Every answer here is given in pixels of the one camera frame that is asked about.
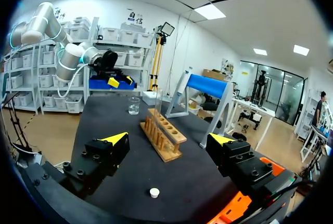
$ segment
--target wooden test tube rack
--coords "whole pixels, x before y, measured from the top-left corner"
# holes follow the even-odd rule
[[[155,121],[158,121],[159,126],[167,133],[168,137],[156,126],[154,121],[154,109],[148,110],[151,116],[146,116],[145,122],[140,123],[142,130],[145,132],[152,146],[156,152],[160,155],[164,162],[169,162],[182,156],[179,151],[180,143],[186,141],[186,137],[183,136],[168,120],[163,116],[158,117]]]

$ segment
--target person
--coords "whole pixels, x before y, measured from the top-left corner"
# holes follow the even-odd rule
[[[325,101],[326,101],[326,93],[324,91],[322,91],[321,99],[319,100],[319,102],[317,104],[317,108],[316,108],[316,111],[314,113],[314,116],[313,116],[313,119],[312,119],[312,122],[311,122],[311,124],[316,126],[316,127],[319,124],[319,119],[321,118],[321,113],[322,113],[323,102],[325,102]],[[314,131],[311,131],[310,138],[309,138],[308,142],[306,143],[307,148],[310,147],[310,144],[311,144],[310,142],[311,142],[313,136],[314,136]]]

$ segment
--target white bottle cap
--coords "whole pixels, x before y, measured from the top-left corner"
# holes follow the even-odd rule
[[[160,191],[157,188],[150,189],[151,198],[157,198],[159,194],[160,194]]]

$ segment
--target wooden floor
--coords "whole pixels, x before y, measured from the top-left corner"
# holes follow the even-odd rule
[[[12,140],[17,140],[10,122],[9,111],[4,109],[3,115],[9,136]],[[45,113],[42,115],[39,113],[39,115],[34,116],[31,112],[20,111],[18,116],[21,126],[24,128],[24,134],[34,151],[42,151],[45,158],[54,165],[71,159],[80,115],[68,113]],[[241,125],[250,125],[244,135],[252,147],[257,145],[266,123],[267,118],[263,117],[258,129],[253,130],[254,124],[252,122],[240,121]],[[237,125],[235,131],[241,132],[241,126]],[[301,162],[301,147],[302,142],[296,139],[293,127],[274,118],[258,151],[285,168],[299,173],[302,166],[305,166],[311,159],[308,157],[304,164]],[[288,211],[292,211],[302,200],[303,196],[296,193],[290,202]]]

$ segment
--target glass of water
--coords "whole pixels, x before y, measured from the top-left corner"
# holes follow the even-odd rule
[[[139,114],[139,106],[140,106],[140,99],[131,97],[130,98],[130,105],[129,105],[129,114],[130,115],[137,115]]]

